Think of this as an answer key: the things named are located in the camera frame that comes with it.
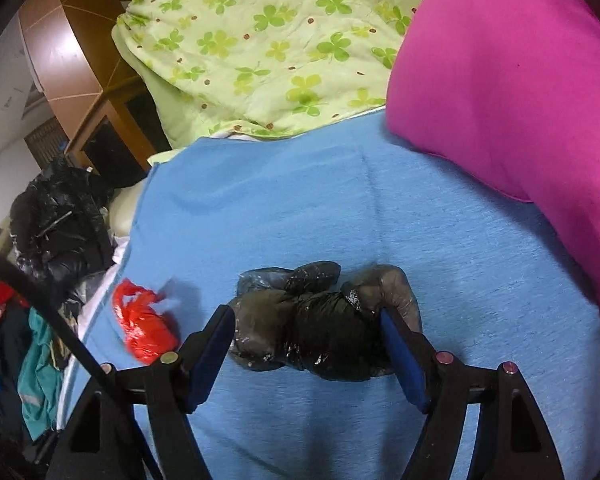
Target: red plastic bag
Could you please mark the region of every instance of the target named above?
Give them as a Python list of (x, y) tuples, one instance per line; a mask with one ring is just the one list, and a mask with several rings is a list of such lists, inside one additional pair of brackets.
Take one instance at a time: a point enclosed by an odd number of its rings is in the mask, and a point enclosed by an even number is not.
[[(125, 297), (131, 299), (125, 303)], [(126, 334), (126, 348), (145, 365), (178, 347), (164, 320), (150, 307), (163, 297), (125, 278), (113, 291), (113, 310)]]

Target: magenta pillow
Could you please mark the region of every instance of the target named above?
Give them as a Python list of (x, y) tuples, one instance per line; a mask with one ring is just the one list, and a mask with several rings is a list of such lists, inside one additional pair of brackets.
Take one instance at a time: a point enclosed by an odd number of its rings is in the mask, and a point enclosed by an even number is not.
[(419, 149), (537, 204), (600, 304), (600, 22), (583, 0), (423, 0), (386, 117)]

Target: dark clothing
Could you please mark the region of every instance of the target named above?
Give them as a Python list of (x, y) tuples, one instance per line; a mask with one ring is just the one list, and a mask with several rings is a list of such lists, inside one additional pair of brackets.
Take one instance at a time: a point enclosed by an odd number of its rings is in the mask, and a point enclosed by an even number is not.
[(11, 206), (17, 264), (59, 304), (88, 274), (107, 269), (113, 249), (100, 209), (112, 189), (58, 158)]
[(29, 310), (10, 303), (0, 320), (0, 436), (22, 449), (30, 441), (22, 418), (18, 375), (31, 346)]

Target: teal cloth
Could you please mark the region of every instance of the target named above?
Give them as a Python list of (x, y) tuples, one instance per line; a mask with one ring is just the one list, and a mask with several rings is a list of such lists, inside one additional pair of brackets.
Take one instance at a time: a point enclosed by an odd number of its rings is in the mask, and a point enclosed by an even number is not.
[(36, 440), (47, 428), (56, 424), (62, 372), (51, 364), (54, 333), (34, 308), (30, 309), (29, 326), (32, 341), (20, 369), (18, 393), (22, 400), (24, 422), (31, 438)]

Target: wooden cabinet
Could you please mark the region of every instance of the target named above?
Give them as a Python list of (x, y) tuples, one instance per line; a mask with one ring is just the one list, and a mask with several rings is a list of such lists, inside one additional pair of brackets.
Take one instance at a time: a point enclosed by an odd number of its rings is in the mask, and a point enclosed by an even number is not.
[[(157, 115), (144, 119), (143, 128), (130, 106), (142, 96), (153, 102), (111, 39), (123, 11), (119, 0), (27, 0), (19, 12), (33, 69), (69, 139), (66, 152), (79, 164), (109, 175), (108, 180), (120, 171), (128, 177), (144, 175), (147, 158), (170, 149)], [(155, 106), (141, 115), (147, 113), (155, 114)]]

